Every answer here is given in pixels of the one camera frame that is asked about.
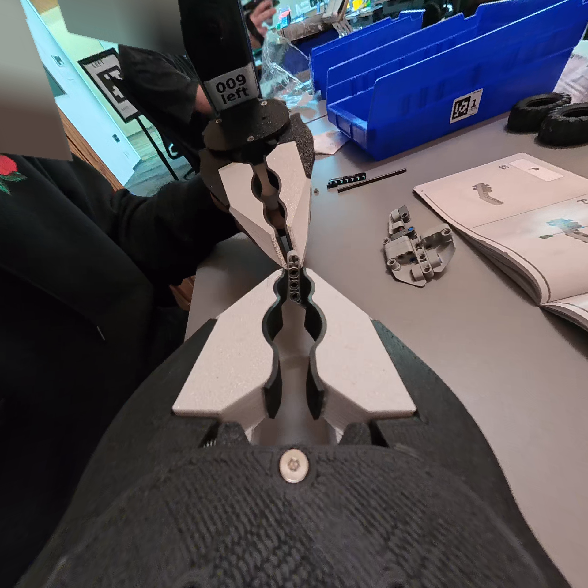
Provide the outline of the blue tagged storage bin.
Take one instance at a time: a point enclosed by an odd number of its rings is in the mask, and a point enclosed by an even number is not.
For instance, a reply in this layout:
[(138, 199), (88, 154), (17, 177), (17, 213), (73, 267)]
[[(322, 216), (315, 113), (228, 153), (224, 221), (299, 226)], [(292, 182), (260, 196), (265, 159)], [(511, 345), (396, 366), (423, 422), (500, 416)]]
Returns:
[(329, 120), (382, 160), (551, 92), (587, 1), (497, 1), (329, 68)]

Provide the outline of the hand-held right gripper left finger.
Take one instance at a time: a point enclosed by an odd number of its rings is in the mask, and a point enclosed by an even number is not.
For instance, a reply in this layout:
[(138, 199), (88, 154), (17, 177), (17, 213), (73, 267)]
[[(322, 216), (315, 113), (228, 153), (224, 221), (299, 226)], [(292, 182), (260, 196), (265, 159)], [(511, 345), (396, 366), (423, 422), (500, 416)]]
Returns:
[(248, 440), (281, 402), (279, 354), (285, 269), (274, 271), (212, 320), (212, 330), (172, 405), (175, 416), (239, 423)]

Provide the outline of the marker sign board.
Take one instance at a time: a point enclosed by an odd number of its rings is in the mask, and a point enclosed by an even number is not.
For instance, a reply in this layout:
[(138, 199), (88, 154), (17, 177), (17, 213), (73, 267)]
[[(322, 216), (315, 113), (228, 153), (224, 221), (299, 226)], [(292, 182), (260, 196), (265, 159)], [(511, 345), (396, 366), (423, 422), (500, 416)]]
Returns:
[(138, 119), (140, 112), (123, 92), (123, 75), (116, 49), (108, 48), (77, 63), (124, 123)]

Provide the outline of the black toy axle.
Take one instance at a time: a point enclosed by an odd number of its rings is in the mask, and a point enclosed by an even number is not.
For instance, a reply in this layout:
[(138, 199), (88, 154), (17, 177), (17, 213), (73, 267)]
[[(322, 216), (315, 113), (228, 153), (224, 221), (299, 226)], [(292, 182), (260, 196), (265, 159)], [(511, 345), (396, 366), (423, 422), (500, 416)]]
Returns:
[(338, 194), (341, 194), (343, 192), (347, 192), (349, 190), (356, 189), (358, 187), (363, 187), (363, 186), (366, 186), (366, 185), (370, 185), (372, 183), (376, 183), (376, 182), (380, 182), (380, 181), (383, 181), (383, 180), (386, 180), (386, 179), (394, 178), (394, 177), (397, 177), (399, 175), (403, 175), (403, 174), (407, 173), (407, 171), (408, 170), (406, 168), (403, 168), (403, 169), (399, 169), (399, 170), (394, 171), (394, 172), (391, 172), (391, 173), (386, 173), (384, 175), (377, 176), (375, 178), (370, 178), (370, 179), (365, 179), (365, 180), (360, 180), (360, 181), (356, 181), (356, 182), (353, 182), (353, 183), (349, 183), (347, 185), (344, 185), (342, 187), (339, 187), (337, 189), (337, 193)]

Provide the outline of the person's left forearm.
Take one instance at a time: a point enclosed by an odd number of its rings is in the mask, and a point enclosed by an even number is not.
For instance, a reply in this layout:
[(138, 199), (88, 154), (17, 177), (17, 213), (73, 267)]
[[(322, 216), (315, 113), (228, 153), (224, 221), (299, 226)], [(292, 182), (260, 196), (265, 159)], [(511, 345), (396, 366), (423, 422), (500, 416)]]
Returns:
[(117, 190), (101, 215), (111, 239), (161, 288), (194, 276), (218, 243), (242, 232), (200, 174), (148, 197)]

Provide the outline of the grey toy brick panel assembly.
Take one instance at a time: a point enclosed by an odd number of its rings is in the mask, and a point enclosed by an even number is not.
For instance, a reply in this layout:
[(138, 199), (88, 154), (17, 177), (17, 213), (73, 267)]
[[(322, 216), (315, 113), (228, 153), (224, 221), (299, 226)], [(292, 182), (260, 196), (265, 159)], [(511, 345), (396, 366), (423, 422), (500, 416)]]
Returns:
[(399, 282), (425, 287), (444, 273), (456, 246), (448, 224), (420, 234), (406, 205), (389, 214), (387, 236), (382, 242), (387, 271)]

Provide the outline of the person's black printed sweatshirt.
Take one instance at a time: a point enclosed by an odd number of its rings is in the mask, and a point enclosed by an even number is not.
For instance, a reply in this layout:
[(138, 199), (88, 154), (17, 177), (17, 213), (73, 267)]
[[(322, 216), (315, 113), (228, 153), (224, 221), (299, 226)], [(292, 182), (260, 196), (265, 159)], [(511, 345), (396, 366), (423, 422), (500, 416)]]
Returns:
[(131, 257), (132, 216), (83, 160), (1, 154), (1, 587), (63, 516), (114, 415), (183, 339), (187, 313)]

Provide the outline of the grey desk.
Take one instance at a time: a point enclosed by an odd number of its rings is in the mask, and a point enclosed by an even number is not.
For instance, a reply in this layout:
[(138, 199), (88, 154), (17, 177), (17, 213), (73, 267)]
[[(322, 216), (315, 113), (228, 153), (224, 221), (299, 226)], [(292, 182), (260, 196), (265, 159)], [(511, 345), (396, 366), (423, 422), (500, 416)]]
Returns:
[[(307, 265), (381, 321), (445, 381), (478, 423), (534, 534), (573, 587), (587, 587), (587, 333), (550, 312), (458, 236), (445, 273), (398, 283), (381, 251), (389, 212), (419, 231), (438, 217), (412, 188), (524, 152), (587, 176), (587, 146), (545, 148), (506, 115), (375, 162), (354, 143), (316, 156)], [(337, 193), (332, 178), (403, 175)]]

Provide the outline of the open instruction booklet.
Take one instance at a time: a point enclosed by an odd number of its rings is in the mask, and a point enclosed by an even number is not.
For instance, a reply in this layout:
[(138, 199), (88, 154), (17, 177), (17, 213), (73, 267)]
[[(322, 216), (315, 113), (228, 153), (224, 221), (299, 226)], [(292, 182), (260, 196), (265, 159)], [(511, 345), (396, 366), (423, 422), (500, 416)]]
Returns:
[(526, 153), (413, 188), (543, 310), (587, 330), (587, 179)]

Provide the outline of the clear plastic bag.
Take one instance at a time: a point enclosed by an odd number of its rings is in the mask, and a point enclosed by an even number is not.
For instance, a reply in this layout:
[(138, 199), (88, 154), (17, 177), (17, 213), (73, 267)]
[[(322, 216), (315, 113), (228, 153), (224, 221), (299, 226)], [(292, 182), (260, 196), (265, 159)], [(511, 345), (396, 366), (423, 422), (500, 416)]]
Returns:
[(264, 99), (278, 99), (291, 108), (314, 96), (309, 58), (278, 32), (266, 34), (261, 59)]

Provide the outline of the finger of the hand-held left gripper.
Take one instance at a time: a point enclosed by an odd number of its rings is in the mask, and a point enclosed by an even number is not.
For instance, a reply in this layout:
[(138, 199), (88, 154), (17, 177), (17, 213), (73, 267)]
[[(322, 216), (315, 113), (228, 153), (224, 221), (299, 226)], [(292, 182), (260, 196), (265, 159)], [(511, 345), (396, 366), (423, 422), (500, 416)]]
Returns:
[(311, 180), (305, 174), (296, 143), (277, 145), (266, 163), (280, 180), (279, 200), (286, 213), (286, 234), (292, 249), (304, 258), (311, 215)]
[(253, 193), (254, 170), (249, 164), (230, 163), (219, 170), (229, 201), (229, 211), (242, 231), (281, 268), (286, 260), (275, 227), (265, 214), (264, 203)]

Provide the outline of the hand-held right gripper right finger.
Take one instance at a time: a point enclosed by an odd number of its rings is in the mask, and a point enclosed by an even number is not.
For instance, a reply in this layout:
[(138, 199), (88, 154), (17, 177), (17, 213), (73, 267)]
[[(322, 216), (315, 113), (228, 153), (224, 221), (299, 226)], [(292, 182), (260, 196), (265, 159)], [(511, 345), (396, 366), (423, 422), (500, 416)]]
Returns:
[(413, 417), (417, 408), (374, 321), (312, 269), (300, 276), (305, 321), (313, 340), (306, 399), (341, 440), (353, 423)]

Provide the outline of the black sign stand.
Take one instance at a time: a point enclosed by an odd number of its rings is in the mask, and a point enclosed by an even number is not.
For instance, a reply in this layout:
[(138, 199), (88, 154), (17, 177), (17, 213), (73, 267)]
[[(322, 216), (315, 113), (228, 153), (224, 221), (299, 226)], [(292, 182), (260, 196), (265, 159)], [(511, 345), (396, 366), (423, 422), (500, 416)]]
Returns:
[(172, 178), (174, 180), (178, 181), (179, 178), (178, 178), (177, 174), (173, 170), (172, 166), (169, 164), (167, 158), (164, 156), (164, 154), (162, 153), (162, 151), (159, 149), (158, 144), (154, 141), (153, 137), (151, 136), (151, 134), (149, 133), (149, 131), (147, 130), (147, 128), (143, 124), (143, 121), (141, 120), (141, 116), (140, 115), (138, 115), (136, 117), (136, 121), (137, 121), (139, 127), (141, 128), (143, 134), (147, 137), (147, 139), (150, 142), (151, 146), (155, 150), (155, 152), (158, 155), (159, 159), (162, 161), (162, 163), (165, 165), (166, 169), (168, 170), (168, 172), (172, 176)]

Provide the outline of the grey angled toy brick beam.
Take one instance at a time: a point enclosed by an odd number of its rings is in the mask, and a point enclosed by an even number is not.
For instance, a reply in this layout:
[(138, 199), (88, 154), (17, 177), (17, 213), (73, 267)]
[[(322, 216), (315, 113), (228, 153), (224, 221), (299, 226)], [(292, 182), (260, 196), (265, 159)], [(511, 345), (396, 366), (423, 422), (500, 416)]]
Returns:
[(306, 303), (300, 285), (300, 258), (297, 251), (290, 250), (286, 257), (286, 261), (289, 299), (293, 303), (304, 306)]

